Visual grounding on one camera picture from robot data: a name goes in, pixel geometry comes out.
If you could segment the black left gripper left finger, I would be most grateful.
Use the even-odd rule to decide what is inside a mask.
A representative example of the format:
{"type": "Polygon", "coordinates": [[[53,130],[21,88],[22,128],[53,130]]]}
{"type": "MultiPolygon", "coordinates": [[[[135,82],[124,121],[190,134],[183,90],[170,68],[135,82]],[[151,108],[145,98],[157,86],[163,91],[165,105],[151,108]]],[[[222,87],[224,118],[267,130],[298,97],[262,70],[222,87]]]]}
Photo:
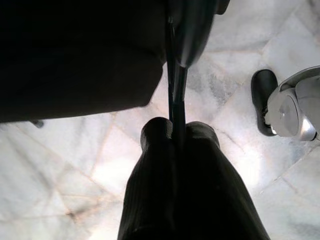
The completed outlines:
{"type": "Polygon", "coordinates": [[[149,120],[140,134],[141,156],[126,184],[119,240],[173,240],[177,193],[172,123],[149,120]]]}

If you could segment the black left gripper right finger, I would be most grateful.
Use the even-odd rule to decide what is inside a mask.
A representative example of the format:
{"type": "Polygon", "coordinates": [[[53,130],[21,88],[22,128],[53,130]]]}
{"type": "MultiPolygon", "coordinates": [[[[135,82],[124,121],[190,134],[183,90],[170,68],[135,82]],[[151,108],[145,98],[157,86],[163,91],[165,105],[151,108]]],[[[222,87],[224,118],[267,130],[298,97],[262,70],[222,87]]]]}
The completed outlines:
{"type": "Polygon", "coordinates": [[[270,237],[236,169],[222,152],[214,129],[186,125],[180,168],[181,240],[268,240],[270,237]]]}

